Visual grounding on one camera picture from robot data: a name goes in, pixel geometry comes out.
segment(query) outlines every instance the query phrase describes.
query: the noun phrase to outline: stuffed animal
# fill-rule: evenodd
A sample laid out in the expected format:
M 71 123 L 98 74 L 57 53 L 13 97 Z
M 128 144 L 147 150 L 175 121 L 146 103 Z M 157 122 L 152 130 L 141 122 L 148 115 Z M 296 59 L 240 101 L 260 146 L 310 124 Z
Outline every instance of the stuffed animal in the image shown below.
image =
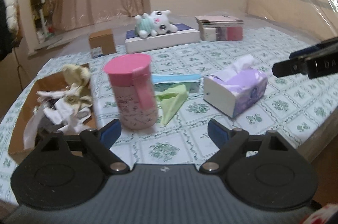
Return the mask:
M 156 36 L 166 34 L 167 32 L 177 32 L 177 26 L 170 23 L 168 15 L 170 10 L 153 11 L 150 15 L 144 13 L 142 16 L 135 16 L 136 26 L 135 34 L 141 38 L 147 38 L 149 35 Z

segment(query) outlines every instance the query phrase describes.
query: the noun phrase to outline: silver bolt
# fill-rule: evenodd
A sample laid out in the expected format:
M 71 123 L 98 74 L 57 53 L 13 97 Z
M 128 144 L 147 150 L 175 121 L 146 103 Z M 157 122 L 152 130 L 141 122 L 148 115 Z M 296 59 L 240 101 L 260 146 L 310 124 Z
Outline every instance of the silver bolt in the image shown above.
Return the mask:
M 123 162 L 115 162 L 115 163 L 112 163 L 110 165 L 110 168 L 113 170 L 113 171 L 123 171 L 125 168 L 127 168 L 127 165 Z
M 202 167 L 209 172 L 215 171 L 219 169 L 219 165 L 215 162 L 206 162 L 202 165 Z

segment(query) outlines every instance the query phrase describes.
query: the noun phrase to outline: pink pitcher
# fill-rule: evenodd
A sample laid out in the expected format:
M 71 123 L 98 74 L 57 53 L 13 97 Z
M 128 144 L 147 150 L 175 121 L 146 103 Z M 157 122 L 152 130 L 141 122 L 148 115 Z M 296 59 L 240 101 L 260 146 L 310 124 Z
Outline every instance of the pink pitcher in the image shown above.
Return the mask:
M 129 129 L 148 128 L 158 118 L 150 62 L 149 55 L 135 53 L 116 57 L 104 66 L 120 111 L 120 121 Z

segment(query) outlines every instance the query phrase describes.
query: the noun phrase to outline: small brown cardboard box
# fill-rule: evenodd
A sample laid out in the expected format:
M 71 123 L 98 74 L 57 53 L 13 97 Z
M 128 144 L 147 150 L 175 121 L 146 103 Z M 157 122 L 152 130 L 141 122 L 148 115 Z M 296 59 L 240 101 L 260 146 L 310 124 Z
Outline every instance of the small brown cardboard box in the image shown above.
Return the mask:
M 93 58 L 116 52 L 111 29 L 94 32 L 89 36 L 90 52 Z
M 34 83 L 19 113 L 13 129 L 10 145 L 8 147 L 8 154 L 16 163 L 20 164 L 31 152 L 31 149 L 24 149 L 23 132 L 26 128 L 27 122 L 33 116 L 34 107 L 39 105 L 37 102 L 37 91 L 57 91 L 66 87 L 67 83 L 65 82 L 62 72 L 44 77 Z M 95 116 L 92 114 L 92 116 L 86 120 L 85 124 L 91 128 L 96 128 Z

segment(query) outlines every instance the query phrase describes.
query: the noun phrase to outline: white logo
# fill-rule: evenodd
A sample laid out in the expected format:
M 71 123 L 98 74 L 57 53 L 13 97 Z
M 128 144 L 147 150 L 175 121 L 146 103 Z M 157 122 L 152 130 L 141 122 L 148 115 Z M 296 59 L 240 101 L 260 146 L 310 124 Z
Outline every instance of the white logo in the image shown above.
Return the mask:
M 170 169 L 167 167 L 167 166 L 165 166 L 165 167 L 162 167 L 162 168 L 160 168 L 159 169 L 161 172 L 167 172 L 167 171 L 169 171 Z

